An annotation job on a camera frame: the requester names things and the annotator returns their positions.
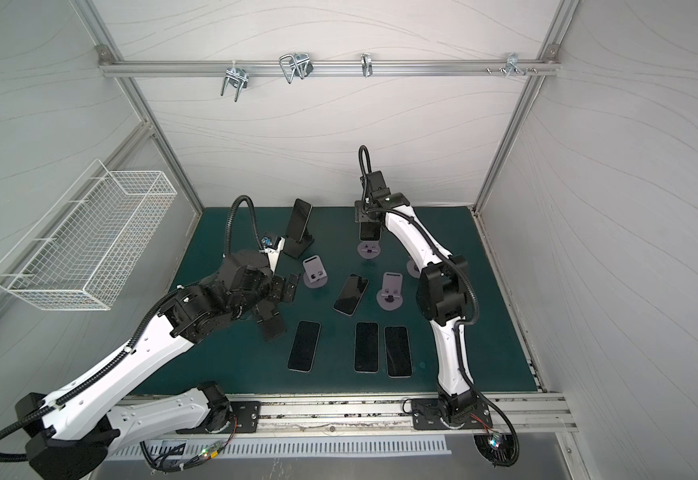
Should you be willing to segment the pink-edged phone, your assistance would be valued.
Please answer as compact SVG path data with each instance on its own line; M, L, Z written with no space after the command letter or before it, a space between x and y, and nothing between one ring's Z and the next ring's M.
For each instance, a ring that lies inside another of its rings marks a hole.
M346 316L353 316L367 291L369 281L358 274L350 274L345 281L333 309Z

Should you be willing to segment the teal-edged phone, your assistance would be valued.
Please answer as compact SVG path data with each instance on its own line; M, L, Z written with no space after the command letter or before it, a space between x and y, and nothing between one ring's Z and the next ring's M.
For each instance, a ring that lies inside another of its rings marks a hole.
M355 331L354 369L359 373L379 371L379 325L359 322Z

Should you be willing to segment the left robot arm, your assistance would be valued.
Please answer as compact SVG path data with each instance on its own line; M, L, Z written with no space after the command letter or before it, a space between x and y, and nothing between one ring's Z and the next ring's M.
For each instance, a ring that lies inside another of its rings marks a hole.
M0 430L0 463L27 462L44 479L81 479L121 448L177 433L217 433L235 420L215 382L138 406L120 401L152 373L232 322L255 316L280 328L280 303L295 298L299 277L275 272L276 257L243 250L204 279L156 302L132 337L67 386L32 392L17 420Z

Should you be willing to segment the purple stand front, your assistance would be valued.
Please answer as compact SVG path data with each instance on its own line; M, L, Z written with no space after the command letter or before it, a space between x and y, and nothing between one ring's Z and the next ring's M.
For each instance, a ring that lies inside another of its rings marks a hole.
M415 279L419 279L421 272L413 259L409 259L406 265L407 271L410 276Z

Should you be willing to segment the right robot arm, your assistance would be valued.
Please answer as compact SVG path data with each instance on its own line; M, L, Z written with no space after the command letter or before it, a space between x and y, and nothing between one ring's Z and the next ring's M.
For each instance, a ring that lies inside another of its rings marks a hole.
M404 246L420 271L418 307L429 321L438 356L437 407L442 422L460 428L476 420L492 427L490 403L475 386L468 367L465 327L479 317L468 263L432 237L401 193L388 188L380 171L361 171L361 216L381 223Z

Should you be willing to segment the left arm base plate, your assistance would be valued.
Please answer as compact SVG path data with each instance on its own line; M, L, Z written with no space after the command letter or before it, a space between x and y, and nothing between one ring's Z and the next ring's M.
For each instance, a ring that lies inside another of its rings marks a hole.
M257 401L231 401L214 406L203 422L194 428L179 429L178 434L256 433L260 419L261 403Z

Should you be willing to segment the purple-edged phone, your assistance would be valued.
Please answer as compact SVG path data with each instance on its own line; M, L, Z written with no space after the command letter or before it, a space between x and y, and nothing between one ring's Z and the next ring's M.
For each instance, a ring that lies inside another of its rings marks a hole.
M391 378L409 378L413 367L408 329L388 326L384 330L384 337L388 375Z

